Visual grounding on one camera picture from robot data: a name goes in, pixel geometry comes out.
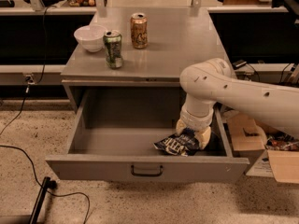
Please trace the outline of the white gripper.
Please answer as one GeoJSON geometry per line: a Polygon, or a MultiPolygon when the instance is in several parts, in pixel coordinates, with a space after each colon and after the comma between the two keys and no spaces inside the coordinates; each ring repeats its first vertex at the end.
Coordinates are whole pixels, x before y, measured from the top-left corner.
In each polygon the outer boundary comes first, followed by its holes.
{"type": "Polygon", "coordinates": [[[212,122],[213,113],[214,111],[209,109],[206,115],[198,117],[189,113],[184,105],[181,108],[180,118],[176,125],[176,135],[181,135],[186,127],[197,131],[194,137],[199,142],[199,148],[203,150],[210,140],[211,128],[208,126],[212,122]]]}

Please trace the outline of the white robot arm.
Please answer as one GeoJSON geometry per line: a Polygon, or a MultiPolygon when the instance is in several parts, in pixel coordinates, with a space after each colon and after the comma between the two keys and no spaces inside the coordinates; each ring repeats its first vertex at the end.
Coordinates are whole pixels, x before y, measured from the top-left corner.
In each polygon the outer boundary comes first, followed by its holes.
{"type": "Polygon", "coordinates": [[[186,99],[177,133],[190,128],[208,142],[213,106],[220,103],[299,138],[298,88],[236,79],[231,65],[220,58],[186,67],[179,83],[186,99]]]}

